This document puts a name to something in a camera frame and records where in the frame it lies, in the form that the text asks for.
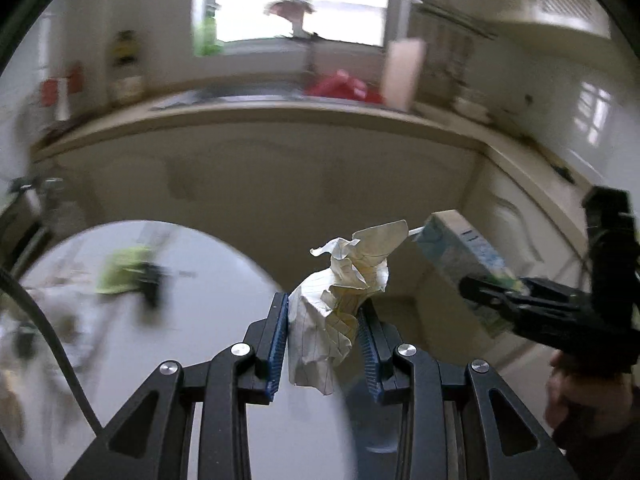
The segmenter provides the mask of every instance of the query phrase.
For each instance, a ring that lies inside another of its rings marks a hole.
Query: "silver screw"
[[[475,372],[479,374],[485,374],[489,371],[489,363],[487,361],[483,361],[482,359],[474,359],[471,361],[471,367]]]
[[[236,343],[231,347],[231,353],[237,356],[247,355],[251,351],[251,347],[247,343]]]
[[[175,361],[165,361],[160,365],[162,375],[173,375],[178,371],[178,363]]]
[[[412,355],[415,355],[416,352],[417,349],[415,346],[410,345],[409,343],[402,343],[401,345],[398,345],[398,353],[404,357],[411,357]]]

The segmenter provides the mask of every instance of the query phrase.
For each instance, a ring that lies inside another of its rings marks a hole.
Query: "person's arm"
[[[566,421],[571,402],[592,408],[593,418],[564,443],[580,480],[640,478],[640,396],[631,376],[581,376],[560,368],[561,361],[562,352],[556,351],[546,384],[545,420],[556,430]]]

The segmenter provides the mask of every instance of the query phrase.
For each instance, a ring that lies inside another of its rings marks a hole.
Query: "window frame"
[[[372,45],[367,43],[351,43],[341,40],[323,40],[327,43],[339,43],[344,45],[354,45],[358,47],[371,48],[385,51],[389,41],[406,37],[408,14],[410,12],[410,0],[387,0],[385,9],[385,27],[382,38],[382,45]],[[216,0],[205,0],[202,8],[206,11],[207,6],[217,5]],[[292,38],[251,38],[248,40],[228,41],[225,43],[223,54],[253,54],[267,52],[298,52],[300,44],[296,38],[304,38],[302,27],[294,25]]]

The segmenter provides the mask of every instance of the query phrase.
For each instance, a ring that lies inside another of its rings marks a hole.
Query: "crumpled paper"
[[[389,278],[386,258],[407,238],[404,220],[370,227],[352,240],[336,238],[313,256],[331,254],[331,266],[315,272],[289,296],[289,381],[334,391],[333,367],[351,351],[358,307],[383,292]]]

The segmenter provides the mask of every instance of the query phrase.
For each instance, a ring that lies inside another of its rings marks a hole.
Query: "white table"
[[[157,237],[167,231],[172,234],[156,262],[171,277],[156,313],[144,309],[137,293],[90,307],[104,316],[104,338],[80,379],[103,425],[162,361],[196,364],[241,341],[251,322],[266,317],[278,290],[265,272],[219,240],[192,229],[143,221],[107,224],[66,240],[45,254],[22,282],[42,283],[74,251],[75,263],[95,282],[113,250],[134,245],[141,234],[149,238],[151,232]],[[8,437],[34,480],[63,478],[94,437],[70,397],[52,386],[44,369],[47,352],[40,349],[28,366],[17,371],[25,432],[21,442]],[[255,480],[355,477],[351,431],[340,391],[323,397],[316,390],[292,386],[285,362],[280,391],[271,406],[248,406],[247,412]],[[198,431],[199,419],[192,437],[189,478],[193,479]]]

